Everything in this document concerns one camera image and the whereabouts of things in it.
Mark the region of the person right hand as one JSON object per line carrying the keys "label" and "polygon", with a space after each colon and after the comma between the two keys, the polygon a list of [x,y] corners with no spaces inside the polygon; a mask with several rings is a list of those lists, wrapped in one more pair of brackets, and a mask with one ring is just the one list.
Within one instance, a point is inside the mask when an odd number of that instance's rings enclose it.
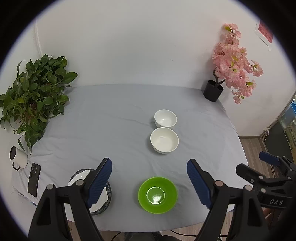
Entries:
{"label": "person right hand", "polygon": [[279,210],[279,209],[270,209],[263,208],[263,215],[267,222],[268,228],[272,228],[276,226],[277,223],[283,219],[285,216],[287,209]]}

